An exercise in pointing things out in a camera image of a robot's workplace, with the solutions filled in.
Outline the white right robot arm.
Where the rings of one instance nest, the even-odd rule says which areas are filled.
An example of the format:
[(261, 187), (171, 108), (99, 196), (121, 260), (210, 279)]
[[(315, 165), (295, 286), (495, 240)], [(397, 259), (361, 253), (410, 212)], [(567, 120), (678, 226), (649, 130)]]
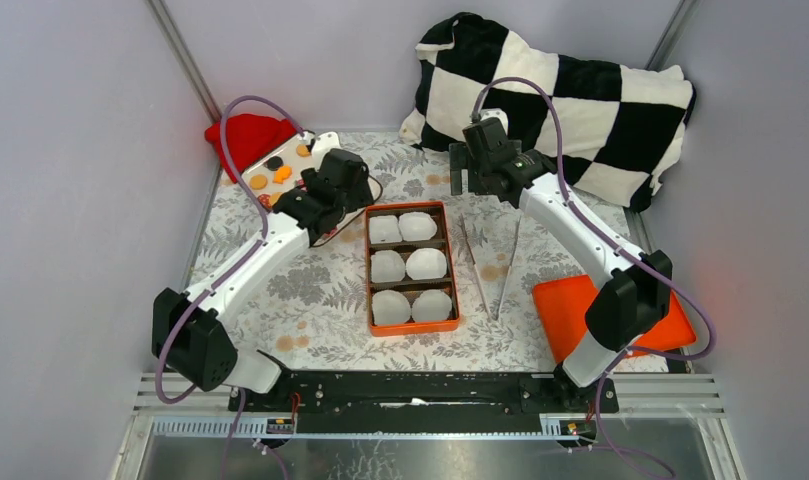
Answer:
[(555, 402), (577, 412), (593, 398), (592, 383), (617, 357), (666, 317), (672, 262), (617, 235), (574, 194), (560, 156), (523, 150), (506, 133), (506, 118), (475, 114), (449, 147), (451, 191), (493, 195), (538, 221), (575, 258), (598, 293), (585, 313), (586, 332), (559, 361)]

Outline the orange cookie tin box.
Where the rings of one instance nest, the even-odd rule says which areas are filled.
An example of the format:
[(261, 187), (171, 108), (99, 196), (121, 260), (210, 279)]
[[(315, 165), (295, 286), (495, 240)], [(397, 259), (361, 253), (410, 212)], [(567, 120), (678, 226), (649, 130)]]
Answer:
[(365, 233), (370, 333), (391, 337), (456, 330), (461, 311), (445, 205), (370, 206)]

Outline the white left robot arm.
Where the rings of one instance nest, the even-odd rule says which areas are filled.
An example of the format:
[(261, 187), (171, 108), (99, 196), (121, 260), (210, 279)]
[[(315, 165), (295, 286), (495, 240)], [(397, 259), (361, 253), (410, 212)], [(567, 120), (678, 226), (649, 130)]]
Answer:
[(220, 385), (250, 390), (268, 411), (289, 401), (282, 365), (270, 356), (236, 348), (224, 326), (295, 257), (336, 229), (350, 213), (373, 204), (369, 169), (355, 153), (328, 150), (303, 184), (283, 194), (264, 213), (260, 231), (213, 273), (183, 292), (161, 291), (153, 303), (152, 352), (156, 373), (170, 367), (209, 392)]

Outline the round orange cookie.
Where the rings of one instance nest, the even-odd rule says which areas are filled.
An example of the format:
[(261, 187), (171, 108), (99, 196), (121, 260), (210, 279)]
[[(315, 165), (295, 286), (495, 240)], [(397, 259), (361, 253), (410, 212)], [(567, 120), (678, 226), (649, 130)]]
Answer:
[(265, 174), (253, 175), (248, 184), (252, 190), (263, 190), (268, 184), (268, 178)]

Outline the orange fish cookie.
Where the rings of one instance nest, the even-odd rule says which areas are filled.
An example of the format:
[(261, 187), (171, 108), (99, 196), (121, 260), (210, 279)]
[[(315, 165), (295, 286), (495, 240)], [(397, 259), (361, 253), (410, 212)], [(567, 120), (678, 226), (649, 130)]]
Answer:
[(281, 170), (273, 174), (273, 182), (285, 184), (293, 175), (293, 170), (289, 165), (285, 165)]

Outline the metal tongs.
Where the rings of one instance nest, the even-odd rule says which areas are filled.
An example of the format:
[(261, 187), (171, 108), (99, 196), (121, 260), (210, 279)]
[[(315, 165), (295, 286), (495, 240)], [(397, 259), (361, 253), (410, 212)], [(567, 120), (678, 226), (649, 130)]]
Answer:
[(463, 214), (459, 220), (485, 311), (491, 320), (497, 321), (515, 256), (521, 215), (493, 211)]

